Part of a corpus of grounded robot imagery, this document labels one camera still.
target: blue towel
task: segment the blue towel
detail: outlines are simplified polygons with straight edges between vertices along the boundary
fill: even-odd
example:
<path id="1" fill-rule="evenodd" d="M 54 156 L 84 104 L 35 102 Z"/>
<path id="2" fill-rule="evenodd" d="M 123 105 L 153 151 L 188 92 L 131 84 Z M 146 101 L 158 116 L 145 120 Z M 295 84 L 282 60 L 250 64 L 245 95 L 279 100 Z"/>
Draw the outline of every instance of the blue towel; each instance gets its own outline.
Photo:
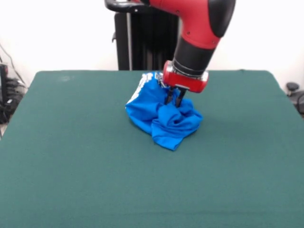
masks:
<path id="1" fill-rule="evenodd" d="M 175 151 L 185 137 L 199 128 L 203 116 L 189 99 L 184 98 L 178 108 L 175 106 L 178 90 L 174 91 L 173 100 L 165 105 L 168 90 L 159 85 L 156 73 L 143 74 L 125 108 L 132 122 L 150 134 L 154 142 Z"/>

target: white wall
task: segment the white wall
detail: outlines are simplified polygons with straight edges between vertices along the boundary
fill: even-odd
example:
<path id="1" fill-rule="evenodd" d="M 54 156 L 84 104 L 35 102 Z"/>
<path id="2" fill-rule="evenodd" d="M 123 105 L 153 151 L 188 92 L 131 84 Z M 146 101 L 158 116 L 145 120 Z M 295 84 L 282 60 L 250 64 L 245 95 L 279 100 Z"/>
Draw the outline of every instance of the white wall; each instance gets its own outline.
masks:
<path id="1" fill-rule="evenodd" d="M 28 84 L 40 70 L 117 69 L 114 13 L 103 0 L 0 2 L 0 42 Z M 302 12 L 300 0 L 237 0 L 209 69 L 269 70 L 282 88 L 304 87 Z"/>

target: green tablecloth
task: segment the green tablecloth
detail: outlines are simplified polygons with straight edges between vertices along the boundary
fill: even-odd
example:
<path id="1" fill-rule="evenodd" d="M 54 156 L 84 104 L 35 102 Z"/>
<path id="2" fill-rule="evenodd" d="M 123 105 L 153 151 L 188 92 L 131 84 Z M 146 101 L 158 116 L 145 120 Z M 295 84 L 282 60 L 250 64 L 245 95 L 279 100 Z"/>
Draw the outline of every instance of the green tablecloth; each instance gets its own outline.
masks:
<path id="1" fill-rule="evenodd" d="M 142 72 L 40 72 L 0 142 L 0 228 L 303 228 L 304 123 L 264 71 L 211 71 L 176 152 L 129 121 Z"/>

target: black object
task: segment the black object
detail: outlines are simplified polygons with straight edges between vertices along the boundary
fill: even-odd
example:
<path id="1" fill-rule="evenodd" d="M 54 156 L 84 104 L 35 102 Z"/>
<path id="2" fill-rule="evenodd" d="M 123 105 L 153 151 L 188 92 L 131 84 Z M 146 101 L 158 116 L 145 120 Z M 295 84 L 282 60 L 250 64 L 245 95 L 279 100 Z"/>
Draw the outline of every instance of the black object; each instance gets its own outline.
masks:
<path id="1" fill-rule="evenodd" d="M 8 77 L 8 67 L 0 64 L 1 77 L 1 102 L 0 102 L 0 124 L 6 124 L 15 113 L 20 101 L 24 96 L 25 86 L 17 79 Z"/>
<path id="2" fill-rule="evenodd" d="M 191 56 L 185 56 L 184 53 L 191 53 Z M 206 70 L 213 53 L 214 49 L 201 49 L 180 38 L 172 64 L 183 74 L 201 76 Z"/>
<path id="3" fill-rule="evenodd" d="M 1 95 L 2 95 L 2 104 L 8 101 L 7 99 L 7 77 L 8 77 L 8 66 L 5 64 L 0 64 L 0 77 L 1 77 Z"/>
<path id="4" fill-rule="evenodd" d="M 116 11 L 115 39 L 119 70 L 163 70 L 173 59 L 179 18 L 143 3 L 105 0 Z"/>
<path id="5" fill-rule="evenodd" d="M 178 98 L 176 98 L 176 107 L 179 107 L 181 105 L 181 101 L 183 99 L 183 97 L 186 94 L 186 89 L 180 88 L 180 95 L 178 96 Z"/>
<path id="6" fill-rule="evenodd" d="M 171 102 L 172 98 L 173 98 L 173 92 L 174 92 L 174 87 L 170 87 L 169 91 L 168 91 L 168 95 L 165 99 L 165 104 Z"/>
<path id="7" fill-rule="evenodd" d="M 299 85 L 294 82 L 286 84 L 288 97 L 300 114 L 304 114 L 304 90 L 298 91 Z"/>
<path id="8" fill-rule="evenodd" d="M 211 29 L 217 37 L 224 36 L 233 15 L 236 0 L 209 0 Z"/>

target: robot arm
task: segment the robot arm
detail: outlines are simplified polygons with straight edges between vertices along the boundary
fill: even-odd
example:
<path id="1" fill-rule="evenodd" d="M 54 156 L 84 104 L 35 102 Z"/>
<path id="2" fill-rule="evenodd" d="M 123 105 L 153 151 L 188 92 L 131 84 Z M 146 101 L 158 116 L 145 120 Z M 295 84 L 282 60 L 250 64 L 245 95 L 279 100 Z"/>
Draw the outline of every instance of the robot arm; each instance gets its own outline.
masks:
<path id="1" fill-rule="evenodd" d="M 200 77 L 230 23 L 236 0 L 141 0 L 178 15 L 183 23 L 172 65 L 178 73 Z"/>
<path id="2" fill-rule="evenodd" d="M 180 95 L 175 104 L 180 106 L 187 90 L 200 93 L 208 82 L 206 68 L 230 24 L 236 0 L 140 0 L 142 3 L 178 15 L 182 32 L 172 61 L 167 61 L 162 81 Z"/>

